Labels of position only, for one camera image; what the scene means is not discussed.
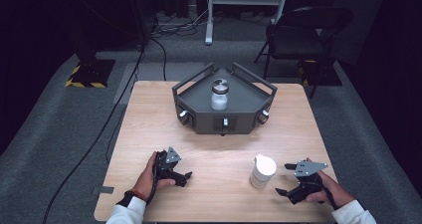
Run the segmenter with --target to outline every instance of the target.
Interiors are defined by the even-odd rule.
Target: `gray hexagonal box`
[[[222,111],[211,107],[216,80],[228,82],[227,107]],[[277,87],[236,63],[225,70],[211,63],[172,90],[176,115],[183,125],[196,133],[225,135],[250,133],[257,124],[264,124]]]

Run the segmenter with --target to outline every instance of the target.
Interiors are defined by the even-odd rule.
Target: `wooden table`
[[[298,180],[285,163],[306,157],[325,162],[335,179],[308,98],[300,85],[276,85],[270,119],[250,134],[196,134],[176,117],[172,82],[137,82],[133,88],[95,217],[105,221],[131,188],[154,151],[172,146],[182,157],[174,171],[192,171],[185,187],[156,192],[144,214],[146,222],[326,222],[329,205],[293,205],[276,187],[292,190]],[[272,157],[277,172],[264,189],[249,177],[257,154]]]

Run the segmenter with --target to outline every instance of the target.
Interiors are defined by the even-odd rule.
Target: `wrist strap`
[[[145,196],[142,195],[142,193],[140,193],[140,192],[136,191],[134,188],[132,188],[128,191],[125,191],[123,199],[121,199],[116,204],[123,206],[123,207],[127,207],[133,197],[137,197],[137,198],[141,199],[142,201],[146,200]]]
[[[326,193],[326,197],[328,197],[329,202],[331,203],[332,208],[337,210],[339,207],[335,204],[334,197],[332,197],[332,193],[328,190],[328,188],[324,187],[323,190]]]

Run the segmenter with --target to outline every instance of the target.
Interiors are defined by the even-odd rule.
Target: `person's left hand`
[[[152,190],[152,183],[154,179],[152,167],[154,165],[155,158],[156,152],[154,152],[149,158],[148,163],[146,163],[145,169],[142,171],[142,173],[140,173],[136,183],[133,186],[133,188],[136,191],[140,192],[142,195],[144,195],[146,199],[149,198],[149,195],[151,194]],[[168,186],[174,186],[175,184],[176,181],[173,179],[161,179],[158,180],[157,190]]]

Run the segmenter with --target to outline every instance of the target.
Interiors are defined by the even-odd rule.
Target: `jar lid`
[[[277,164],[273,158],[258,154],[255,157],[254,175],[261,181],[268,181],[276,173]]]
[[[212,91],[218,95],[224,95],[229,92],[229,83],[224,79],[217,79],[212,83]]]

